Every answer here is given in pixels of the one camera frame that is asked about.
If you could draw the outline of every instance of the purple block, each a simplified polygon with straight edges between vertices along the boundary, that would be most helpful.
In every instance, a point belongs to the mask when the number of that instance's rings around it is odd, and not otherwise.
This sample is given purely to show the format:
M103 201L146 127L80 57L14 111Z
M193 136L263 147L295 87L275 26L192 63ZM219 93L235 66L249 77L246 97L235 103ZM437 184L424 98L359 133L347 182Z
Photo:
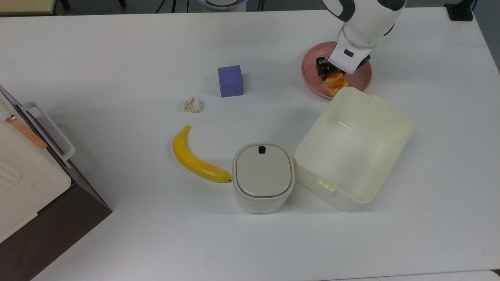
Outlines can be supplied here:
M243 77L239 65L219 68L220 96L232 97L243 95Z

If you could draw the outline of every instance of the plastic storage box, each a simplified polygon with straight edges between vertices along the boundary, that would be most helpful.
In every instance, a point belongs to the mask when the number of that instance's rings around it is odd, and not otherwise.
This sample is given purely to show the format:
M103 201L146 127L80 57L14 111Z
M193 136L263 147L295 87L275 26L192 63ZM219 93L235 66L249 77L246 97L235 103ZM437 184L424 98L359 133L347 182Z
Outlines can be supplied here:
M342 211L370 202L412 133L380 98L340 90L295 152L298 182Z

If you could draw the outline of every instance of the bread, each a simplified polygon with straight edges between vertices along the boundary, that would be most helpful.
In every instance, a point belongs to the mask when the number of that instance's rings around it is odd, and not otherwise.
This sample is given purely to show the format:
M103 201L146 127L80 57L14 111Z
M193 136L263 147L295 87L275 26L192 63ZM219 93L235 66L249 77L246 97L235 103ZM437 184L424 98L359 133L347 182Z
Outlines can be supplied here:
M323 85L325 94L334 97L338 91L348 85L348 81L344 78L342 72L337 70L328 75L325 81L322 80L321 84Z

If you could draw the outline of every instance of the banana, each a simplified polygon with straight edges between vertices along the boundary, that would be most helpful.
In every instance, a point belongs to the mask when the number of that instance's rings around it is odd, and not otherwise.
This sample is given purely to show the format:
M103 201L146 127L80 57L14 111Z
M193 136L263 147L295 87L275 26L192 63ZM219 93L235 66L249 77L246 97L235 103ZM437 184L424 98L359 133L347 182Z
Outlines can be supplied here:
M233 180L225 170L203 162L196 158L186 146L186 137L191 126L187 125L178 135L173 138L172 148L177 160L191 172L198 176L218 183L229 183Z

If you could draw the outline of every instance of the black cable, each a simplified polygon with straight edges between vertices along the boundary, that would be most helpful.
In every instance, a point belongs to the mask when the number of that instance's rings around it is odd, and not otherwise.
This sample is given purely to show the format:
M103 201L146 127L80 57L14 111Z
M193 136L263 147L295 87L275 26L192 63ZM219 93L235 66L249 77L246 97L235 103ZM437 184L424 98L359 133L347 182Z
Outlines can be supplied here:
M177 4L177 0L173 0L173 4L172 4L172 14L176 12L176 4Z
M158 14L158 12L160 11L160 9L162 8L163 6L163 3L165 3L165 0L161 1L161 4L159 5L158 9L156 10L155 14Z

